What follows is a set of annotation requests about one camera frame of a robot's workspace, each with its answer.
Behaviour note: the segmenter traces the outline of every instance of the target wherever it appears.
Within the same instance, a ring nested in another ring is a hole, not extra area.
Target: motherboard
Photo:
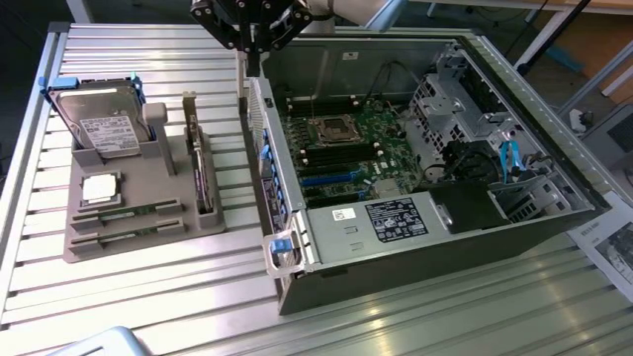
[[[309,208],[407,194],[420,182],[419,161],[397,112],[380,101],[353,113],[283,118]]]

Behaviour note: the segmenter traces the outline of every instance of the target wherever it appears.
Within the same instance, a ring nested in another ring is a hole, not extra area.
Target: blue latch
[[[79,87],[79,79],[76,76],[61,76],[55,78],[51,89],[76,89]]]
[[[264,145],[261,149],[261,159],[265,159],[269,153],[271,153],[271,145]]]
[[[293,250],[293,242],[289,239],[280,239],[271,241],[271,252],[273,254],[283,254]]]

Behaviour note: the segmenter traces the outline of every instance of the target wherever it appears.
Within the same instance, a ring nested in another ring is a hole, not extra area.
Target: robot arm
[[[235,27],[223,19],[223,11]],[[247,76],[259,76],[260,54],[281,50],[313,20],[295,0],[200,0],[191,14],[227,49],[247,53]]]
[[[384,31],[405,3],[407,0],[193,0],[189,11],[227,49],[247,53],[247,76],[259,76],[260,54],[281,50],[313,20],[327,21],[337,14],[369,30]]]

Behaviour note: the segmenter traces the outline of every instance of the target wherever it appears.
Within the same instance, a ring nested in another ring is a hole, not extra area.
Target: white label
[[[356,218],[356,213],[355,213],[353,208],[332,210],[332,215],[335,216],[335,221]]]
[[[359,59],[359,52],[344,52],[344,61],[355,61]]]
[[[100,117],[80,121],[97,152],[139,148],[135,129],[128,116]]]

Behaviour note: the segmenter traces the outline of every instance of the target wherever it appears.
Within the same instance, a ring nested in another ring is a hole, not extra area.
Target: aluminum extrusion table
[[[33,86],[0,203],[0,355],[45,355],[116,325],[157,355],[633,353],[632,304],[564,236],[510,260],[277,316],[235,54],[199,26],[85,24],[48,34],[39,75],[108,78],[132,70],[148,101],[169,107],[168,134],[183,128],[181,92],[199,93],[229,230],[67,264],[71,134]]]

